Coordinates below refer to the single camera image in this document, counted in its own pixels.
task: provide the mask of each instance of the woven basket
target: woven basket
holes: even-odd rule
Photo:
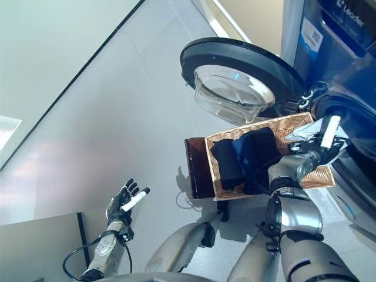
[[[218,162],[212,155],[210,149],[214,146],[214,142],[222,139],[238,139],[241,135],[251,131],[257,130],[263,127],[270,127],[276,138],[277,149],[282,155],[288,154],[287,145],[291,141],[285,140],[285,136],[290,134],[294,129],[313,122],[310,113],[297,113],[295,115],[277,117],[275,119],[268,119],[262,122],[251,123],[234,129],[230,129],[224,132],[219,132],[214,135],[205,138],[206,152],[209,159],[209,168],[211,173],[211,179],[213,180],[214,193],[217,200],[235,200],[252,195],[244,194],[244,185],[235,187],[234,190],[223,190],[220,181]],[[329,166],[319,166],[313,172],[309,173],[302,181],[301,187],[303,189],[321,188],[334,186],[333,174]]]

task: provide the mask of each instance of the leader logo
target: leader logo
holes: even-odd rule
[[[364,22],[357,16],[356,14],[353,13],[352,10],[347,8],[347,5],[345,4],[344,0],[337,0],[337,6],[341,9],[343,9],[344,13],[350,17],[354,22],[357,23],[358,26],[363,27]]]

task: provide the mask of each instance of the black towel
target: black towel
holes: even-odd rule
[[[233,149],[246,180],[246,194],[260,194],[268,189],[269,166],[277,163],[281,154],[269,127],[250,131],[232,142]]]
[[[215,142],[210,149],[218,162],[223,190],[232,190],[235,186],[244,183],[244,177],[240,171],[232,142],[232,139],[222,139]]]

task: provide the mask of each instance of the white cloth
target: white cloth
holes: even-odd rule
[[[291,141],[307,141],[311,139],[316,133],[321,131],[321,125],[323,124],[323,119],[319,119],[313,123],[309,123],[307,125],[303,125],[295,129],[293,132],[291,132],[289,135],[285,136],[286,140]],[[348,139],[347,134],[343,130],[341,126],[338,127],[336,133],[336,137],[346,138]]]

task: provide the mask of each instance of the black cable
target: black cable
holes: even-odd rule
[[[268,242],[265,244],[266,250],[270,251],[272,253],[280,251],[280,245],[279,242],[274,238],[274,236],[267,230],[265,226],[265,222],[261,222],[260,225],[255,224],[256,227],[261,230],[266,237],[268,237],[272,242]]]
[[[63,271],[65,273],[65,275],[67,275],[70,279],[72,279],[73,281],[78,281],[78,279],[76,277],[74,277],[73,275],[71,275],[71,273],[69,273],[69,271],[66,269],[66,262],[68,261],[68,259],[75,253],[77,253],[78,251],[80,250],[83,250],[85,248],[88,248],[90,247],[91,245],[94,245],[96,243],[98,243],[102,237],[108,235],[108,234],[111,234],[111,233],[116,233],[116,236],[118,235],[118,232],[117,231],[114,231],[114,230],[108,230],[108,231],[105,231],[103,232],[97,239],[95,239],[93,242],[89,243],[89,244],[86,244],[84,246],[80,246],[78,248],[76,248],[75,250],[71,251],[64,259],[63,261]],[[125,241],[123,242],[123,245],[125,246],[125,249],[127,251],[127,254],[128,254],[128,258],[129,258],[129,273],[132,273],[133,271],[133,263],[132,263],[132,256],[130,255],[130,250],[127,246],[127,244],[125,243]]]
[[[129,251],[127,244],[124,244],[124,246],[125,246],[125,249],[127,250],[128,257],[129,257],[129,268],[130,268],[129,273],[132,273],[132,270],[133,270],[132,256],[130,255],[130,251]]]
[[[89,244],[86,244],[84,246],[81,246],[81,247],[78,247],[76,248],[75,250],[71,251],[64,259],[63,261],[63,271],[65,273],[65,275],[67,275],[70,279],[72,279],[73,281],[78,281],[78,279],[76,277],[74,277],[73,275],[71,275],[71,273],[69,273],[69,271],[66,269],[66,262],[68,261],[68,259],[75,253],[77,253],[78,251],[81,251],[85,248],[88,248],[89,246],[91,245],[94,245],[96,243],[98,243],[100,241],[100,237],[98,237],[97,239],[95,239],[93,242],[89,243]]]

